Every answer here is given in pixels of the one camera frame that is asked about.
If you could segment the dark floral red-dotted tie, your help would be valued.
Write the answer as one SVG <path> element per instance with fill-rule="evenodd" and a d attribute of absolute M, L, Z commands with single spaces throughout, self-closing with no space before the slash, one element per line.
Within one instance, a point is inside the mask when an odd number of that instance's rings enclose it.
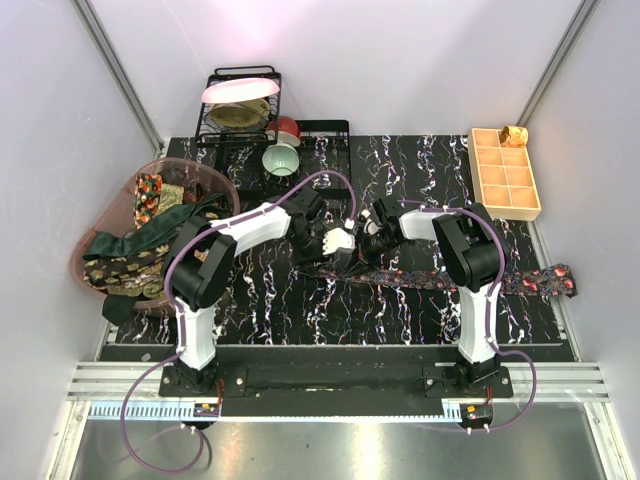
<path fill-rule="evenodd" d="M 455 283 L 445 271 L 392 271 L 375 270 L 347 277 L 328 268 L 321 268 L 315 277 L 342 282 L 399 286 L 429 291 L 453 291 Z M 555 264 L 544 269 L 506 271 L 500 292 L 510 296 L 566 296 L 573 298 L 578 294 L 577 283 L 571 267 Z"/>

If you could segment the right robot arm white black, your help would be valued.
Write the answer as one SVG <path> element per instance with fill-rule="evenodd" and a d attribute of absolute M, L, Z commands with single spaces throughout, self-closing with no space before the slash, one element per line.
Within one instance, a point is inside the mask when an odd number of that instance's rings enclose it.
<path fill-rule="evenodd" d="M 506 244 L 487 209 L 481 203 L 446 209 L 379 199 L 373 210 L 377 219 L 363 222 L 344 276 L 378 269 L 384 254 L 409 241 L 435 241 L 460 296 L 458 351 L 466 364 L 454 371 L 454 384 L 463 395 L 480 394 L 490 383 L 485 367 L 498 357 L 496 303 L 507 263 Z"/>

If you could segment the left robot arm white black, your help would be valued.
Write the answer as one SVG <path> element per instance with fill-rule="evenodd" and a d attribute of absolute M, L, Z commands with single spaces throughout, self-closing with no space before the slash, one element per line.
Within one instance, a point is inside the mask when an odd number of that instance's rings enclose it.
<path fill-rule="evenodd" d="M 226 292 L 238 256 L 282 238 L 303 263 L 355 250 L 356 211 L 342 227 L 317 233 L 313 222 L 323 206 L 322 197 L 304 187 L 226 220 L 196 216 L 184 224 L 163 266 L 163 277 L 178 323 L 176 355 L 185 367 L 180 381 L 190 393 L 203 396 L 215 386 L 216 372 L 209 366 L 216 355 L 214 304 Z"/>

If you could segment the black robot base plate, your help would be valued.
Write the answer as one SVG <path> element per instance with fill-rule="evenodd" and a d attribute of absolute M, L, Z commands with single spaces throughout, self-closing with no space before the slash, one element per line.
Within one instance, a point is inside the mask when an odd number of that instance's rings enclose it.
<path fill-rule="evenodd" d="M 452 346 L 222 346 L 202 371 L 164 367 L 159 394 L 222 396 L 231 421 L 457 421 L 458 403 L 513 396 L 498 359 L 471 367 Z"/>

